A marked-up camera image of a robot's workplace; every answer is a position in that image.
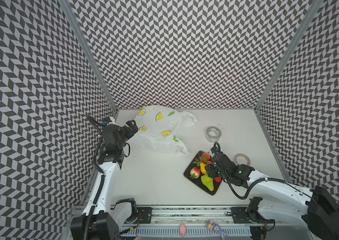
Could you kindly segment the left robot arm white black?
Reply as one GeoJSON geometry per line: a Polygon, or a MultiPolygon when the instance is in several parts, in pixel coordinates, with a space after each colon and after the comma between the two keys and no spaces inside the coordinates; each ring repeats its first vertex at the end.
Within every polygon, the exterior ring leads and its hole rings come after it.
{"type": "Polygon", "coordinates": [[[117,175],[125,158],[127,141],[138,132],[134,120],[120,127],[112,117],[102,122],[87,116],[99,136],[92,163],[97,173],[89,201],[81,216],[72,220],[70,231],[75,240],[118,240],[124,223],[134,224],[139,219],[133,198],[118,200],[111,205],[117,175]]]}

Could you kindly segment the white lemon-print plastic bag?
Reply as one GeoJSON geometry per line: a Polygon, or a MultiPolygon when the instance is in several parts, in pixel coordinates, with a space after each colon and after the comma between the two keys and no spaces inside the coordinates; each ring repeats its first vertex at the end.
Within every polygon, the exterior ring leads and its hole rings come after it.
{"type": "Polygon", "coordinates": [[[178,129],[193,126],[197,118],[187,111],[164,106],[145,106],[134,118],[138,132],[128,141],[142,149],[162,154],[188,154],[176,136],[178,129]]]}

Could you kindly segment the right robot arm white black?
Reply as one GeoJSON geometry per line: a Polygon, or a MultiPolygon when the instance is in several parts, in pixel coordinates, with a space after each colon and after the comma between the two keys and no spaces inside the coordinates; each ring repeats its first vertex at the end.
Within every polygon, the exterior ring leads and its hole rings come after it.
{"type": "Polygon", "coordinates": [[[306,228],[321,240],[339,240],[339,204],[327,189],[296,186],[236,165],[218,148],[212,149],[210,160],[208,176],[221,177],[238,199],[248,199],[251,191],[263,194],[250,199],[246,212],[251,222],[280,220],[306,228]]]}

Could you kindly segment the green fake fruit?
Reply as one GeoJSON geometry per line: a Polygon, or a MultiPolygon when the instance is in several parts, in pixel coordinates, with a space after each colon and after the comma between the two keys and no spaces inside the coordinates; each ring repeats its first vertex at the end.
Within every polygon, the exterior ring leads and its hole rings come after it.
{"type": "Polygon", "coordinates": [[[208,188],[210,192],[214,191],[214,185],[213,185],[213,179],[208,176],[208,174],[202,175],[201,176],[201,182],[204,186],[208,188]]]}

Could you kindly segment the red fake strawberry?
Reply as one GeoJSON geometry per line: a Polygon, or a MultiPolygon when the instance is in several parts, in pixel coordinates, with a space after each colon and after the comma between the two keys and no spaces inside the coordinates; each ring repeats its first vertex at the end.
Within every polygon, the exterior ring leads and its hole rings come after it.
{"type": "Polygon", "coordinates": [[[217,177],[213,179],[216,183],[220,183],[222,181],[221,177],[217,177]]]}

